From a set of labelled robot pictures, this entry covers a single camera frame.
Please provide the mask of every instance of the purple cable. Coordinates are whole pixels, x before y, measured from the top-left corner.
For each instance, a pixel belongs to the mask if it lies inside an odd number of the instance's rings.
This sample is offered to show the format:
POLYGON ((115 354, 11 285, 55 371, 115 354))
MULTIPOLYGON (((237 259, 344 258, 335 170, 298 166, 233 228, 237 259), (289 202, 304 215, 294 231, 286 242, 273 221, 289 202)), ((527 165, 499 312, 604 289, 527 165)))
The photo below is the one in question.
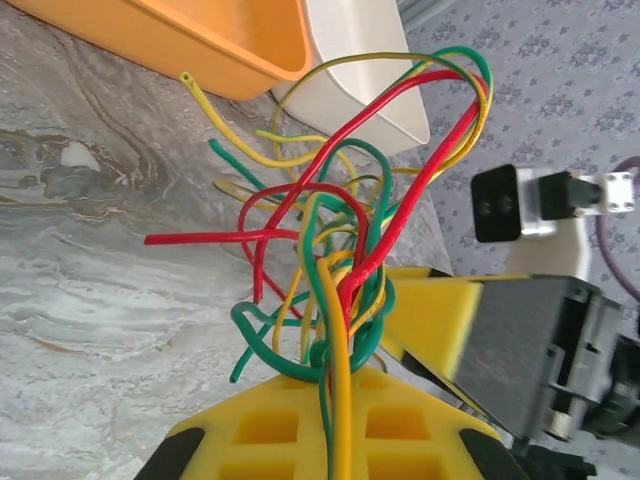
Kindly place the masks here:
MULTIPOLYGON (((633 168, 640 169, 640 156, 627 158, 615 168, 614 172, 626 172, 633 168)), ((636 173, 633 179, 633 186, 637 194, 640 190, 640 171, 636 173)), ((633 285, 633 283, 631 283, 631 280, 629 280, 622 272, 615 258, 613 258, 613 253, 611 252, 611 247, 607 240, 607 217, 605 215, 598 215, 596 217, 596 236, 598 237, 598 247, 602 253, 602 258, 604 258, 609 270, 611 270, 611 273, 616 280, 618 280, 618 283, 622 288, 624 288, 629 295, 640 303, 640 291, 635 285, 633 285)))

